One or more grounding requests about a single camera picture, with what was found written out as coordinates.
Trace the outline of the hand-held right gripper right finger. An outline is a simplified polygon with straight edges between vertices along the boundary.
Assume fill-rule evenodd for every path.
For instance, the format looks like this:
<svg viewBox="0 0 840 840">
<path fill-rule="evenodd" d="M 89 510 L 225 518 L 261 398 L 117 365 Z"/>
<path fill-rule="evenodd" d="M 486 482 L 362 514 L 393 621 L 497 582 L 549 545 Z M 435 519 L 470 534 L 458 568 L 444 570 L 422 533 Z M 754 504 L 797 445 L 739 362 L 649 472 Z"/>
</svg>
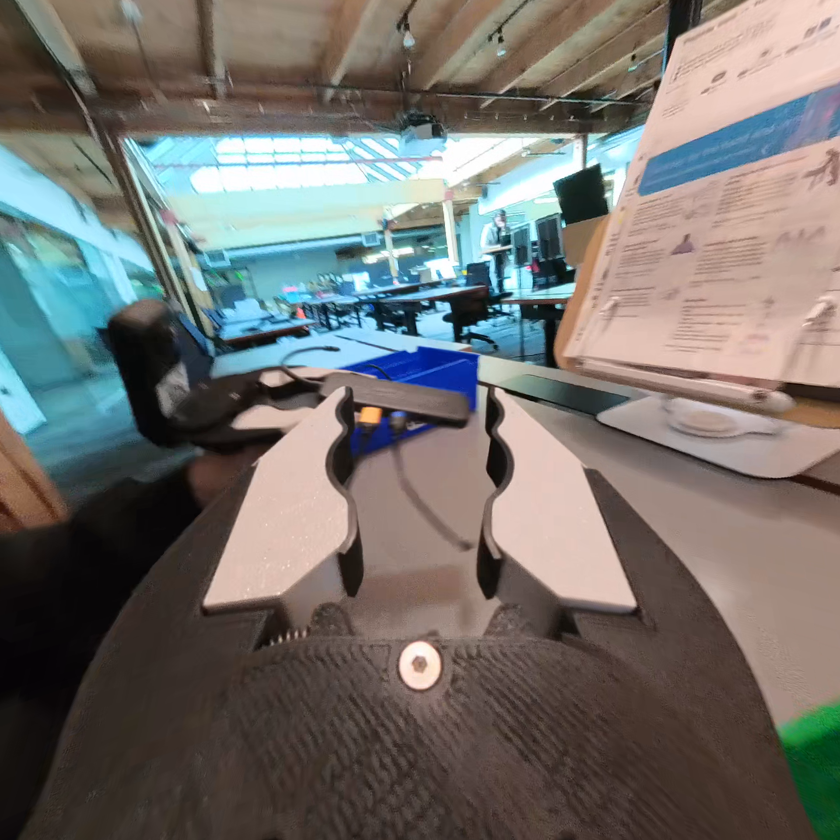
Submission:
<svg viewBox="0 0 840 840">
<path fill-rule="evenodd" d="M 486 398 L 486 472 L 476 574 L 486 599 L 517 609 L 544 637 L 574 615 L 638 611 L 613 537 L 582 462 L 516 399 Z"/>
</svg>

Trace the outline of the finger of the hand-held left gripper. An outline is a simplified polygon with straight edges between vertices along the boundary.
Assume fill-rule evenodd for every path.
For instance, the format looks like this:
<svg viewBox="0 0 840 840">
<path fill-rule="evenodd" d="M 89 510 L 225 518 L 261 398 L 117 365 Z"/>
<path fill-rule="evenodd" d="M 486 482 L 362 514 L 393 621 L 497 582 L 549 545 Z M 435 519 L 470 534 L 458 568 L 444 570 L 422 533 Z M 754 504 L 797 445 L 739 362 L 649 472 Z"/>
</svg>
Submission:
<svg viewBox="0 0 840 840">
<path fill-rule="evenodd" d="M 259 404 L 237 415 L 230 427 L 241 432 L 274 431 L 287 434 L 312 414 L 310 406 L 280 408 Z"/>
</svg>

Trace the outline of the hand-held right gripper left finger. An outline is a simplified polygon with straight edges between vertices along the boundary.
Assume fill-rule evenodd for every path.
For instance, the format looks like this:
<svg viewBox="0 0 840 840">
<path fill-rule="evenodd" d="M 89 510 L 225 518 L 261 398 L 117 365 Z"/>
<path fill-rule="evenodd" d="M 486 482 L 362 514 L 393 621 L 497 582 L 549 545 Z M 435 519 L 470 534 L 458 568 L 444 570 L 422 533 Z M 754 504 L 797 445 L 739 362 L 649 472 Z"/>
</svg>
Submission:
<svg viewBox="0 0 840 840">
<path fill-rule="evenodd" d="M 364 579 L 349 387 L 326 397 L 257 463 L 203 599 L 207 615 L 271 610 L 307 623 Z"/>
</svg>

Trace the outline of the blue plastic bin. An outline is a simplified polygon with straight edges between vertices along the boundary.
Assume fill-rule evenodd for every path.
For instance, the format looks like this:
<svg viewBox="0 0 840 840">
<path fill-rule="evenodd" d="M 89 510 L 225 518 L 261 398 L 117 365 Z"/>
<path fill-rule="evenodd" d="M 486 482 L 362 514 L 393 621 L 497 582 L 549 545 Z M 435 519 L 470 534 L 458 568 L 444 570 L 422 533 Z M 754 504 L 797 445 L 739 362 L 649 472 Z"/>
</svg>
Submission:
<svg viewBox="0 0 840 840">
<path fill-rule="evenodd" d="M 459 393 L 467 400 L 467 416 L 470 418 L 477 407 L 478 366 L 478 356 L 473 353 L 422 346 L 415 351 L 387 353 L 366 362 L 348 364 L 341 370 L 374 375 L 384 381 L 390 379 L 403 384 Z M 380 426 L 369 437 L 359 427 L 358 413 L 356 423 L 351 442 L 355 455 L 368 455 L 392 445 L 393 435 L 388 419 L 383 418 Z M 435 423 L 409 419 L 401 440 L 425 434 L 434 427 Z"/>
</svg>

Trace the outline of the green plastic bin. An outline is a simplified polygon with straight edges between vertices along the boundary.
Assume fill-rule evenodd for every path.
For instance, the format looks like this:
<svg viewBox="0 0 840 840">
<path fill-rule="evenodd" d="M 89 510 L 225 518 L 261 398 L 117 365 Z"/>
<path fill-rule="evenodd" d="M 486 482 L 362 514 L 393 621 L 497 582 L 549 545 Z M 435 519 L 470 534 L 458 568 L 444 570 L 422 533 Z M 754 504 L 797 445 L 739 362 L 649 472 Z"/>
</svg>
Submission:
<svg viewBox="0 0 840 840">
<path fill-rule="evenodd" d="M 814 707 L 778 728 L 796 789 L 815 833 L 839 838 L 839 704 Z"/>
</svg>

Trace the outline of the wooden document stand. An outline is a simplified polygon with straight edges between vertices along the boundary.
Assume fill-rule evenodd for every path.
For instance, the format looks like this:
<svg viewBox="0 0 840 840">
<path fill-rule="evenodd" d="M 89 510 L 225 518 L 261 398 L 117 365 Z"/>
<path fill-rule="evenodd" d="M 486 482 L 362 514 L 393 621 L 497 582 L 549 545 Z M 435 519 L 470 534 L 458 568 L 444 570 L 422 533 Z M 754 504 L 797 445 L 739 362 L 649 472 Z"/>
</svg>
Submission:
<svg viewBox="0 0 840 840">
<path fill-rule="evenodd" d="M 714 377 L 576 360 L 568 355 L 567 346 L 574 337 L 612 213 L 605 221 L 603 236 L 592 241 L 577 273 L 576 289 L 554 345 L 555 360 L 565 370 L 645 393 L 598 414 L 597 421 L 714 466 L 762 479 L 792 478 L 837 455 L 838 387 Z"/>
</svg>

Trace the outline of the black office chair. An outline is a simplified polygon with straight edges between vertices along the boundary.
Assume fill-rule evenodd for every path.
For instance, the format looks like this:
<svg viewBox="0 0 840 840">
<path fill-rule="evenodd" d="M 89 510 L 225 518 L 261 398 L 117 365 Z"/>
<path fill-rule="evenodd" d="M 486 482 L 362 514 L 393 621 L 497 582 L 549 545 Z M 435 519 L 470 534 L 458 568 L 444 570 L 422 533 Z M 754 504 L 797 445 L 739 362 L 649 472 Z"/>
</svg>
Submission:
<svg viewBox="0 0 840 840">
<path fill-rule="evenodd" d="M 447 289 L 445 300 L 449 305 L 449 312 L 444 315 L 444 321 L 453 329 L 456 343 L 471 345 L 475 340 L 486 343 L 492 352 L 499 351 L 499 345 L 489 336 L 471 331 L 471 328 L 503 314 L 501 304 L 508 301 L 513 292 L 497 292 L 492 287 L 479 284 L 474 287 L 452 287 Z"/>
</svg>

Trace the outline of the printed instruction sheet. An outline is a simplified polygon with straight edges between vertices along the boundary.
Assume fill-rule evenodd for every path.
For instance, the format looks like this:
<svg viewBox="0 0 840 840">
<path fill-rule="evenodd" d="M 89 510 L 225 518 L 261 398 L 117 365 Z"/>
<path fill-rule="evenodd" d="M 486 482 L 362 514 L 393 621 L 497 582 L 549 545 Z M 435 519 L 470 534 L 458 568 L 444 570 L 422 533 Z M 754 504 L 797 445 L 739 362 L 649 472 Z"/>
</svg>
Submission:
<svg viewBox="0 0 840 840">
<path fill-rule="evenodd" d="M 839 2 L 675 43 L 568 355 L 838 387 Z"/>
</svg>

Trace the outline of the ceiling projector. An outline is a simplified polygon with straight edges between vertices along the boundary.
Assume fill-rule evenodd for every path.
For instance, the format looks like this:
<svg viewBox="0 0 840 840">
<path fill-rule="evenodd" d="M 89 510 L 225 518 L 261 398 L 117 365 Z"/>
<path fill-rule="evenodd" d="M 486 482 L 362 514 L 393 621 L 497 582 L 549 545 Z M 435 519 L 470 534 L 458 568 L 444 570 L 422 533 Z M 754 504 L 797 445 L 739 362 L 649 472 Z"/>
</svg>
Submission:
<svg viewBox="0 0 840 840">
<path fill-rule="evenodd" d="M 417 110 L 401 115 L 398 153 L 403 158 L 426 158 L 445 149 L 448 135 L 444 125 L 432 114 Z"/>
</svg>

